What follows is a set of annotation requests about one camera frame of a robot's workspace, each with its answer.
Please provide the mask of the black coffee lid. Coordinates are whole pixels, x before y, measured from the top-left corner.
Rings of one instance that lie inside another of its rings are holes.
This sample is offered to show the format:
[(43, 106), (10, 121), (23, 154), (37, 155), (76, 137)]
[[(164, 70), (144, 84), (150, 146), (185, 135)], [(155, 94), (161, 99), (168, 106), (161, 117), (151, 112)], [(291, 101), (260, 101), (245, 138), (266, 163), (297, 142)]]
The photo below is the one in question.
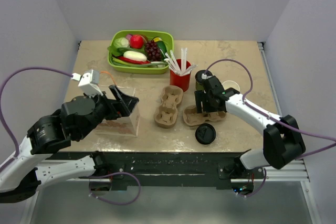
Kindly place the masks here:
[(201, 75), (204, 73), (204, 74), (206, 74), (206, 75), (208, 75), (208, 76), (210, 76), (210, 75), (213, 75), (210, 71), (207, 71), (207, 72), (205, 72), (206, 70), (200, 70), (200, 71), (198, 71), (196, 74), (195, 74), (195, 80), (196, 80), (196, 82), (197, 83), (199, 83), (199, 84), (201, 84), (202, 83), (202, 79), (201, 79)]

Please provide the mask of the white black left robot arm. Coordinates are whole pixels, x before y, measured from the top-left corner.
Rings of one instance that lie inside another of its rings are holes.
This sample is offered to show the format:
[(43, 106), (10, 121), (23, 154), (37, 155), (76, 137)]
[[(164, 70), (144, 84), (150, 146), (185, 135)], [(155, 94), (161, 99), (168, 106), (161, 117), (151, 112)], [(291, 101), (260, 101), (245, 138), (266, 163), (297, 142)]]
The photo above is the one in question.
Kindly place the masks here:
[(107, 98), (105, 93), (77, 96), (28, 130), (19, 153), (11, 155), (1, 168), (1, 203), (24, 201), (44, 187), (68, 179), (112, 177), (112, 165), (99, 151), (69, 163), (45, 168), (39, 165), (73, 141), (83, 140), (103, 121), (131, 115), (139, 99), (115, 85), (109, 90), (114, 99)]

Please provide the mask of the paper bag orange handles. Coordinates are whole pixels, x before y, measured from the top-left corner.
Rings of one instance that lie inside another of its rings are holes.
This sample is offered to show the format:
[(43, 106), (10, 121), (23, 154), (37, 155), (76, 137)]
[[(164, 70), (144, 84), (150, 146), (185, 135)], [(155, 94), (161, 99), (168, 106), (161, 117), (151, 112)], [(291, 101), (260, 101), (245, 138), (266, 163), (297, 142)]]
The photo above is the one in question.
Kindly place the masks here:
[[(109, 86), (114, 84), (112, 75), (107, 71), (100, 72), (99, 88), (106, 93), (108, 99), (115, 100), (114, 95), (109, 89)], [(103, 120), (94, 132), (97, 135), (118, 135), (137, 137), (140, 121), (140, 112), (138, 105), (135, 106), (132, 114), (129, 117), (118, 118), (113, 121)]]

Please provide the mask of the single cardboard cup carrier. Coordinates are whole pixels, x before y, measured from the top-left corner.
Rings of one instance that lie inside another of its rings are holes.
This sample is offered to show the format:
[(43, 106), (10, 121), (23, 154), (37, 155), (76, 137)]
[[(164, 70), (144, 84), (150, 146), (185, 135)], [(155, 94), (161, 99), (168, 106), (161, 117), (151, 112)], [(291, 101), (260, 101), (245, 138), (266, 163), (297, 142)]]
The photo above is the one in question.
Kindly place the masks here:
[(182, 116), (186, 125), (197, 126), (206, 122), (222, 121), (225, 118), (226, 113), (224, 111), (197, 113), (197, 107), (191, 105), (184, 109)]

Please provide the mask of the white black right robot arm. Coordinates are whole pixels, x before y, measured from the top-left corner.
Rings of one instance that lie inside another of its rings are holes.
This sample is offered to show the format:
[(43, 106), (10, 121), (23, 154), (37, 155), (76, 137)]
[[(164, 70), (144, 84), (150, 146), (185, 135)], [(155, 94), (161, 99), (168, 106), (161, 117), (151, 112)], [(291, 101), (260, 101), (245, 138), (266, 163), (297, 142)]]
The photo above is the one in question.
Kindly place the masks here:
[(224, 89), (216, 76), (202, 80), (202, 91), (195, 91), (198, 113), (226, 112), (239, 117), (263, 137), (263, 147), (240, 155), (234, 173), (246, 178), (254, 168), (271, 166), (281, 169), (306, 151), (294, 117), (270, 113), (245, 99), (234, 88)]

